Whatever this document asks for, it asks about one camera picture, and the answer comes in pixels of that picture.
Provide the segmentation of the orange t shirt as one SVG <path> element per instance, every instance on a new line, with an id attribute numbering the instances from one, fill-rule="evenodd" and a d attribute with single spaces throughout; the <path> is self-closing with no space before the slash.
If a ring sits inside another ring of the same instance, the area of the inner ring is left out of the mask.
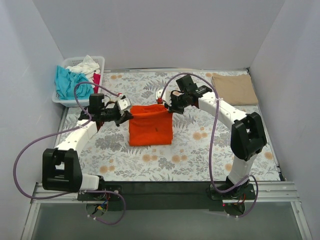
<path id="1" fill-rule="evenodd" d="M 172 144 L 173 115 L 163 105 L 134 105 L 130 113 L 133 115 L 128 128 L 130 146 Z"/>

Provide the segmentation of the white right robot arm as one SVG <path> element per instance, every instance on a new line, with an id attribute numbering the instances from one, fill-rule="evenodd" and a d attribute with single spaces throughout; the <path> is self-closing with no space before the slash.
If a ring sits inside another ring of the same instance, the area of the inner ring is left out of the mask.
<path id="1" fill-rule="evenodd" d="M 237 199 L 245 192 L 254 160 L 267 144 L 262 118 L 257 112 L 248 114 L 224 101 L 207 80 L 204 85 L 197 86 L 193 77 L 194 73 L 186 72 L 173 76 L 171 79 L 176 81 L 178 94 L 164 88 L 157 92 L 157 102 L 168 112 L 180 115 L 186 107 L 194 106 L 214 117 L 213 132 L 218 122 L 230 130 L 230 148 L 234 155 L 231 171 L 223 185 L 217 186 L 214 182 L 211 185 L 219 195 Z"/>

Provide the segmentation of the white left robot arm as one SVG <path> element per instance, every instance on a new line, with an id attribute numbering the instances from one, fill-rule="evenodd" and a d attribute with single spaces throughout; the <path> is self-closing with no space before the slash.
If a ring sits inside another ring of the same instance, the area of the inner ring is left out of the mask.
<path id="1" fill-rule="evenodd" d="M 102 93 L 93 93 L 89 105 L 81 108 L 77 129 L 72 130 L 56 148 L 48 148 L 42 155 L 42 186 L 45 190 L 76 193 L 89 191 L 95 200 L 106 196 L 106 187 L 98 175 L 82 173 L 79 156 L 98 133 L 105 122 L 114 122 L 117 127 L 131 120 L 131 101 L 123 94 L 107 107 Z"/>

